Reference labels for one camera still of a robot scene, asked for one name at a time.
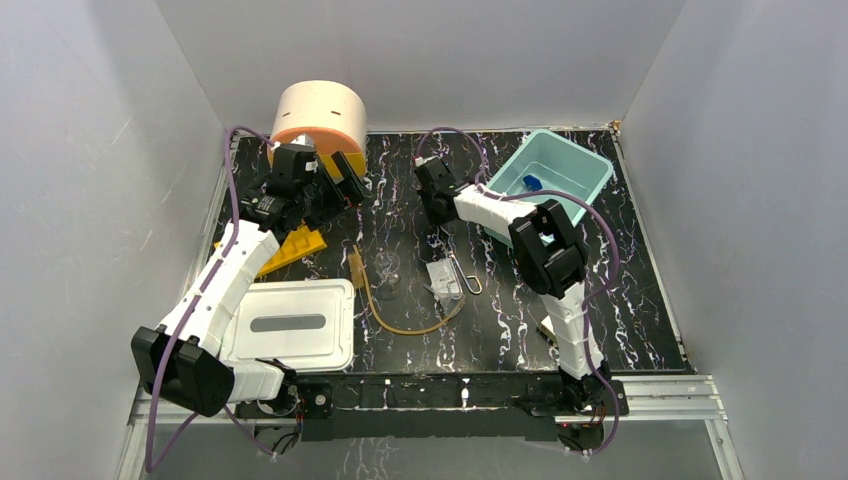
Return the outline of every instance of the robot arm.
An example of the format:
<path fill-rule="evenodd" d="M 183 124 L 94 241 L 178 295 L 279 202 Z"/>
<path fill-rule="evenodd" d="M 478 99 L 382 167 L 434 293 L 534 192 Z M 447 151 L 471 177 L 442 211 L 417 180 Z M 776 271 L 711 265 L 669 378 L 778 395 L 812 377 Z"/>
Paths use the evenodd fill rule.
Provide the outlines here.
<path fill-rule="evenodd" d="M 596 402 L 603 387 L 589 367 L 586 342 L 592 364 L 605 376 L 609 373 L 591 327 L 583 331 L 587 256 L 563 206 L 553 200 L 535 205 L 491 198 L 485 187 L 479 187 L 481 191 L 457 181 L 439 159 L 417 161 L 415 174 L 430 223 L 465 220 L 510 237 L 522 279 L 542 297 L 548 311 L 570 403 L 579 410 Z M 543 235 L 552 241 L 546 244 Z"/>
<path fill-rule="evenodd" d="M 177 306 L 155 330 L 140 327 L 131 342 L 142 387 L 151 393 L 165 345 L 191 299 L 200 295 L 167 359 L 161 395 L 204 416 L 215 415 L 227 403 L 278 397 L 287 369 L 273 359 L 223 358 L 221 345 L 231 331 L 227 326 L 259 270 L 289 232 L 302 223 L 318 228 L 365 197 L 359 177 L 341 153 L 332 156 L 342 175 L 338 183 L 319 162 L 315 149 L 305 142 L 278 147 L 274 159 L 271 173 L 239 199 L 241 220 L 232 249 L 224 256 L 224 245 L 234 234 L 230 222 L 221 247 Z"/>

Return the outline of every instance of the marble pattern table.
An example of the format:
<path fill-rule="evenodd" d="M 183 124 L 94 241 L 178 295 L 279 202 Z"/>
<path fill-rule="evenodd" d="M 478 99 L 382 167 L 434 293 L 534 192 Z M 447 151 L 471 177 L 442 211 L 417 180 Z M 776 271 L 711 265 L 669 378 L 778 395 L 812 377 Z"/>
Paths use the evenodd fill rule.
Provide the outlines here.
<path fill-rule="evenodd" d="M 594 206 L 612 227 L 622 260 L 621 277 L 611 291 L 591 305 L 595 336 L 614 371 L 685 370 L 669 321 L 633 200 L 622 172 L 612 133 L 557 132 L 610 159 L 615 171 Z M 521 145 L 529 132 L 475 133 L 488 157 L 490 176 Z M 437 232 L 420 208 L 412 173 L 412 152 L 420 134 L 369 135 L 369 197 L 321 229 L 325 250 L 273 272 L 258 281 L 350 278 L 346 257 L 354 244 L 362 251 L 372 285 L 378 275 L 374 258 L 381 251 L 398 254 L 399 290 L 378 300 L 380 315 L 399 328 L 420 329 L 438 321 L 436 302 L 422 286 L 429 282 L 425 267 L 444 257 L 449 245 L 465 273 L 476 274 L 484 291 L 468 296 L 462 311 L 437 332 L 419 337 L 394 335 L 380 328 L 357 296 L 355 359 L 347 371 L 361 372 L 487 372 L 554 370 L 557 350 L 538 331 L 545 309 L 538 296 L 519 279 L 508 249 L 482 228 L 456 221 Z M 480 161 L 471 145 L 456 134 L 435 135 L 426 152 L 443 156 L 457 175 L 476 173 Z M 240 189 L 270 169 L 264 146 L 242 138 L 234 165 Z M 230 216 L 229 198 L 222 203 L 215 239 Z M 608 271 L 608 242 L 587 214 L 579 225 L 589 251 L 587 288 L 595 289 Z"/>

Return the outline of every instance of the wire hook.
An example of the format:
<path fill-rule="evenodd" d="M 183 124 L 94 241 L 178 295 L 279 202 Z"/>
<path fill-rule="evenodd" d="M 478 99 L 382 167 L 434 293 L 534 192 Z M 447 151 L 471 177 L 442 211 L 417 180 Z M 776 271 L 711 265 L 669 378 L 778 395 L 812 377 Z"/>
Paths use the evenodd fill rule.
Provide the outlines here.
<path fill-rule="evenodd" d="M 468 289 L 468 293 L 470 293 L 471 295 L 480 295 L 481 293 L 483 293 L 483 284 L 480 282 L 480 279 L 477 278 L 477 275 L 466 275 L 465 272 L 462 271 L 462 266 L 459 264 L 459 260 L 456 258 L 456 255 L 453 253 L 453 250 L 448 250 L 448 256 L 451 257 L 451 260 L 453 261 L 456 270 L 459 272 L 459 276 L 462 277 L 463 281 L 465 282 L 465 288 Z M 474 289 L 474 287 L 471 286 L 472 284 L 470 280 L 474 280 L 475 282 L 477 282 L 476 290 Z"/>

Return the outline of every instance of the white plastic lid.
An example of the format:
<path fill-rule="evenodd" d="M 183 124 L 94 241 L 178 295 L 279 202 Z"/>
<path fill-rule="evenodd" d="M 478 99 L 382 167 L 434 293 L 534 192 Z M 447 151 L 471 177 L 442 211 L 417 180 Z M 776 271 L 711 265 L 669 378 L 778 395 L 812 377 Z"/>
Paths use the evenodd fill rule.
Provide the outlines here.
<path fill-rule="evenodd" d="M 236 310 L 232 356 L 276 358 L 299 372 L 343 370 L 353 361 L 353 300 L 341 278 L 253 284 Z"/>

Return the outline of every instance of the light blue bin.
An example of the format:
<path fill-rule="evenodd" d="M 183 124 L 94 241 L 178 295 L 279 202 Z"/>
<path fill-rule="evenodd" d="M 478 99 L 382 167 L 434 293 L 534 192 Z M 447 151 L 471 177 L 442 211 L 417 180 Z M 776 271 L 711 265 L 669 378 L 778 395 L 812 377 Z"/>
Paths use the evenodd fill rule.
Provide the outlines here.
<path fill-rule="evenodd" d="M 527 191 L 523 180 L 526 175 L 538 178 L 545 190 L 567 192 L 591 205 L 612 176 L 612 163 L 555 133 L 536 130 L 486 186 L 498 193 L 515 195 Z M 586 213 L 584 208 L 561 197 L 540 195 L 524 200 L 542 203 L 548 199 L 561 203 L 575 226 Z M 509 238 L 488 228 L 486 233 L 512 246 Z"/>

